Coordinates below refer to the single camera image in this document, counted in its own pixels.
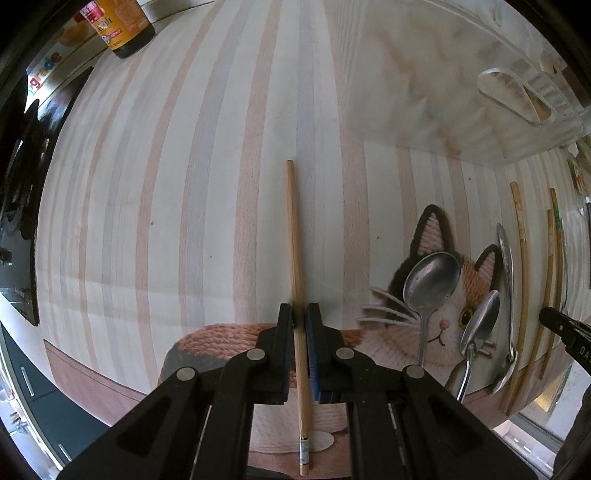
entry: sticker label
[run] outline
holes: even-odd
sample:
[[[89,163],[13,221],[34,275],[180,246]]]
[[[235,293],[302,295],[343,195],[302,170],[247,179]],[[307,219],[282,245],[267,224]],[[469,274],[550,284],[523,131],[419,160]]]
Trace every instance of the sticker label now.
[[[125,45],[150,23],[137,2],[130,0],[90,2],[80,13],[111,50]]]
[[[310,462],[310,439],[300,439],[300,463],[307,465]]]

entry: cat ear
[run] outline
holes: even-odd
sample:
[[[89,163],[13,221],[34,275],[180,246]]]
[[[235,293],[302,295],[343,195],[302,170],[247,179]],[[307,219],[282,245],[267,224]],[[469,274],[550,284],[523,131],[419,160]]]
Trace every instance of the cat ear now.
[[[410,245],[410,256],[422,257],[442,250],[454,250],[449,222],[437,205],[428,205],[418,220]]]
[[[501,252],[496,245],[489,245],[486,247],[474,264],[474,270],[476,270],[480,278],[486,282],[489,290],[496,284],[496,280],[501,270],[500,267]]]

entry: bottle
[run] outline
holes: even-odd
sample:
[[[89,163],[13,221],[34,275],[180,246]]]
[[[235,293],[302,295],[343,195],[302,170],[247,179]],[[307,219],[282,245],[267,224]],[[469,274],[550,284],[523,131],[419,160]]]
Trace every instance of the bottle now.
[[[80,13],[121,59],[137,52],[155,34],[135,0],[100,0],[100,5],[90,2]]]

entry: wooden stick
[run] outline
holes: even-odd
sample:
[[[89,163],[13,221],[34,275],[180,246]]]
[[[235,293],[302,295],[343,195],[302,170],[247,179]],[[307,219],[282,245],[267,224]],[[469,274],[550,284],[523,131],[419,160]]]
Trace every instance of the wooden stick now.
[[[558,198],[556,198],[556,190],[550,189],[550,198],[552,199],[552,209],[554,210],[554,221],[556,223],[556,290],[554,291],[554,308],[560,311],[564,259],[562,252],[562,225],[560,223],[560,211],[558,210]],[[542,370],[540,371],[540,380],[542,380],[546,374],[548,363],[550,363],[550,355],[552,353],[552,349],[554,348],[555,339],[556,334],[551,332],[550,338],[548,338],[544,362],[542,363]]]
[[[308,379],[306,320],[304,314],[304,280],[301,263],[300,224],[296,169],[287,161],[287,219],[290,229],[291,303],[294,316],[295,380],[300,414],[300,475],[308,475],[310,459],[311,394]]]
[[[527,250],[527,236],[525,233],[525,221],[523,218],[523,208],[521,206],[521,195],[519,193],[519,184],[516,181],[511,182],[511,192],[513,193],[513,203],[515,204],[515,214],[517,215],[517,227],[519,229],[519,245],[521,247],[521,317],[519,319],[519,334],[517,336],[517,358],[522,358],[523,347],[525,344],[525,333],[527,331],[528,308],[530,306],[530,258]],[[514,372],[509,380],[509,388],[505,394],[505,411],[508,413],[508,404],[515,390],[517,381],[517,372]]]
[[[544,290],[544,301],[542,304],[544,307],[550,305],[550,292],[552,290],[552,273],[554,271],[554,213],[551,209],[549,209],[546,212],[546,214],[548,217],[548,263],[546,266],[546,287]],[[519,382],[517,390],[515,391],[515,395],[509,403],[509,416],[513,414],[513,409],[515,408],[515,404],[519,402],[519,398],[522,394],[523,389],[527,389],[530,383],[531,376],[534,372],[535,358],[538,355],[538,350],[540,348],[540,343],[542,341],[543,334],[544,327],[540,322],[538,322],[538,327],[535,331],[534,346],[531,349],[530,359],[527,362],[527,367],[525,367],[525,375]]]

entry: bottle label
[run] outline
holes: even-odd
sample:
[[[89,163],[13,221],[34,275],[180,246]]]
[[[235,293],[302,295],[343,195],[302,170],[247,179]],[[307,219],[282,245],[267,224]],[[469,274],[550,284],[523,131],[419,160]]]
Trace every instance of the bottle label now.
[[[125,45],[150,24],[135,0],[90,2],[80,13],[111,50]]]

